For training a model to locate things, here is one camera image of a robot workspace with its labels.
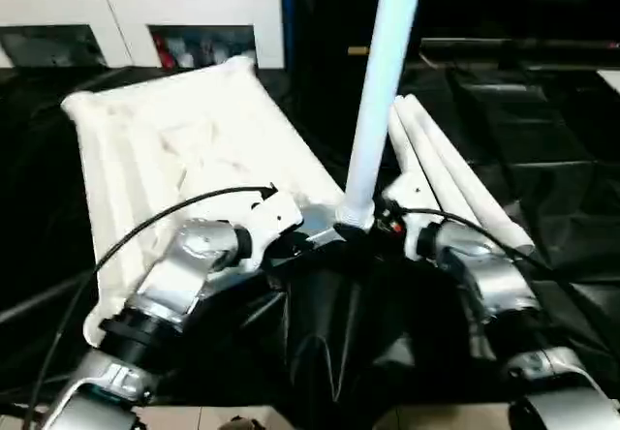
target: black cylinder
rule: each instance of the black cylinder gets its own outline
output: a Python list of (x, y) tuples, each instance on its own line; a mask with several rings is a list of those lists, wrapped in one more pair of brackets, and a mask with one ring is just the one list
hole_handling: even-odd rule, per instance
[(107, 334), (99, 349), (153, 374), (170, 370), (180, 333), (167, 321), (123, 309), (101, 322)]

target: black plastic sheet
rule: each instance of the black plastic sheet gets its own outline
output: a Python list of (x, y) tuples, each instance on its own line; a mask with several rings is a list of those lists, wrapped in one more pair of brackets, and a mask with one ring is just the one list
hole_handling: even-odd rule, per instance
[[(76, 132), (59, 103), (166, 73), (0, 73), (5, 248), (0, 318), (93, 263)], [(363, 67), (316, 82), (260, 72), (344, 186)], [(410, 71), (416, 93), (555, 272), (530, 272), (544, 306), (605, 390), (620, 396), (620, 98), (594, 73)], [(388, 147), (380, 186), (398, 174)], [(44, 397), (86, 350), (84, 299)], [(23, 400), (68, 296), (0, 322), (0, 400)], [(272, 405), (299, 428), (370, 427), (396, 404), (509, 398), (470, 354), (452, 279), (367, 246), (333, 244), (202, 306), (158, 403)]]

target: black fabric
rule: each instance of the black fabric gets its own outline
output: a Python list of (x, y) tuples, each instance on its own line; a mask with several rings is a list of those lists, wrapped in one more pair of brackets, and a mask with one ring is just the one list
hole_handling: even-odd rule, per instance
[[(287, 60), (294, 69), (333, 70), (365, 58), (349, 48), (370, 47), (379, 0), (293, 1)], [(613, 0), (419, 0), (408, 60), (419, 60), (422, 47), (439, 62), (486, 59), (491, 50), (509, 61), (534, 58), (532, 65), (578, 58), (617, 66), (615, 7)]]
[[(0, 313), (93, 263), (76, 132), (59, 108), (165, 72), (0, 72), (5, 258)], [(344, 185), (363, 67), (263, 85)], [(620, 397), (620, 97), (594, 73), (409, 71), (416, 93), (555, 271), (530, 272), (543, 305), (605, 390)], [(386, 149), (380, 187), (398, 174)], [(78, 308), (44, 397), (86, 346)], [(23, 400), (67, 296), (0, 324), (0, 402)], [(324, 247), (207, 305), (159, 403), (270, 404), (299, 428), (370, 427), (395, 404), (504, 400), (495, 364), (470, 354), (450, 277), (368, 247)]]

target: wooden floor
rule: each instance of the wooden floor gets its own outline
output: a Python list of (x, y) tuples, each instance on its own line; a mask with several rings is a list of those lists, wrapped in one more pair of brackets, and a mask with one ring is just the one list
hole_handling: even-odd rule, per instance
[[(395, 408), (375, 430), (510, 430), (506, 405)], [(271, 408), (148, 408), (139, 411), (148, 430), (217, 430), (233, 417), (254, 418), (268, 430), (291, 430)], [(0, 430), (20, 430), (21, 421), (0, 417)]]

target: red object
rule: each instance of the red object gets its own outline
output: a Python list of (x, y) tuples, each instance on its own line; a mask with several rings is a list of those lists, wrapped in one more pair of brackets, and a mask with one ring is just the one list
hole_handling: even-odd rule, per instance
[(159, 55), (159, 61), (162, 63), (162, 67), (165, 69), (173, 69), (176, 67), (174, 57), (166, 51), (166, 44), (164, 38), (161, 36), (153, 36), (153, 42), (157, 47), (157, 54)]
[(390, 226), (391, 226), (391, 229), (396, 231), (397, 233), (403, 232), (403, 227), (398, 222), (392, 222)]

